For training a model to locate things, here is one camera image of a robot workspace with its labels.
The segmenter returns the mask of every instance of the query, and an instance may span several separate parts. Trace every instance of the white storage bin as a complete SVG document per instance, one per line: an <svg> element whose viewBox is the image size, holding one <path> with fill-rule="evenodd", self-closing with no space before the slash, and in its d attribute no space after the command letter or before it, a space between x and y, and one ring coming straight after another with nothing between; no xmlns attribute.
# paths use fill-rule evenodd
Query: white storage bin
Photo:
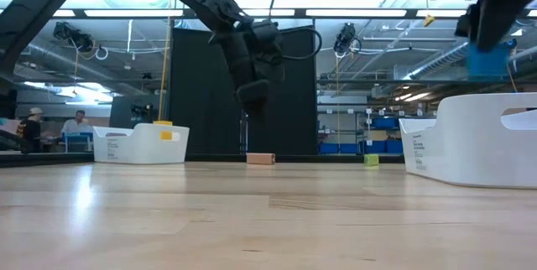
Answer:
<svg viewBox="0 0 537 270"><path fill-rule="evenodd" d="M183 163L188 133L188 127L149 123L139 123L134 129L94 127L95 161L121 164Z"/></svg>
<svg viewBox="0 0 537 270"><path fill-rule="evenodd" d="M437 119L399 119L406 170L451 184L537 187L537 93L441 101Z"/></svg>

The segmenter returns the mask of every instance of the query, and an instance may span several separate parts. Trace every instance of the wall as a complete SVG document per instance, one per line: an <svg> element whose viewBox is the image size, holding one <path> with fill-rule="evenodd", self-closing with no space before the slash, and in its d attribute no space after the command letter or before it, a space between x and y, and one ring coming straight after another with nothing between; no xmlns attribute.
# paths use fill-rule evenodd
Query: wall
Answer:
<svg viewBox="0 0 537 270"><path fill-rule="evenodd" d="M66 105L67 101L76 100L70 97L53 95L47 91L19 91L17 93L15 116L26 117L32 107L38 107L43 110L46 117L74 117L77 110L84 110L86 117L110 117L112 105Z"/></svg>

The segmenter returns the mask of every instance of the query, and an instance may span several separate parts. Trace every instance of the man sitting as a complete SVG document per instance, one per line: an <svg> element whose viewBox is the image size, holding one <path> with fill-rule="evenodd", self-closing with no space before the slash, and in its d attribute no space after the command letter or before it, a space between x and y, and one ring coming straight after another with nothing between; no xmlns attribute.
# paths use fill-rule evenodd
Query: man sitting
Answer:
<svg viewBox="0 0 537 270"><path fill-rule="evenodd" d="M84 122L86 112L83 110L76 111L75 119L69 119L64 123L64 127L61 129L62 133L71 132L91 132L91 127Z"/></svg>

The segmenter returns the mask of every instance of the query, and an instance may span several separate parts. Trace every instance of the black curtain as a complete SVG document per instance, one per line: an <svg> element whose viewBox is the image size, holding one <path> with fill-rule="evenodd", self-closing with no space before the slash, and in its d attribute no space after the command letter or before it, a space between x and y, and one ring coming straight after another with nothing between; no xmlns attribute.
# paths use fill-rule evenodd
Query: black curtain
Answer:
<svg viewBox="0 0 537 270"><path fill-rule="evenodd" d="M0 118L14 119L17 109L17 91L9 90L6 94L0 94Z"/></svg>
<svg viewBox="0 0 537 270"><path fill-rule="evenodd" d="M168 118L189 127L187 153L230 153L240 149L240 106L226 61L211 33L174 29Z"/></svg>
<svg viewBox="0 0 537 270"><path fill-rule="evenodd" d="M284 30L285 55L304 56L313 52L315 35L310 28ZM316 155L315 57L286 60L284 64L284 82L272 85L264 120L248 123L248 151Z"/></svg>

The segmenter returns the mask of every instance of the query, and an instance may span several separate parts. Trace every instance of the person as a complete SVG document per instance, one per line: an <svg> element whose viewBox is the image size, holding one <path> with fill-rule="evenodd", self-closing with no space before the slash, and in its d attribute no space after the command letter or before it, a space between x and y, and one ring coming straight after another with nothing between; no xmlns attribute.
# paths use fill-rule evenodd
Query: person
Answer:
<svg viewBox="0 0 537 270"><path fill-rule="evenodd" d="M76 111L75 119L69 119L64 123L64 127L61 129L63 133L70 132L91 132L91 127L84 122L86 112L83 110Z"/></svg>
<svg viewBox="0 0 537 270"><path fill-rule="evenodd" d="M38 107L32 107L27 119L22 120L17 127L17 136L26 140L32 153L41 151L41 119L43 111Z"/></svg>

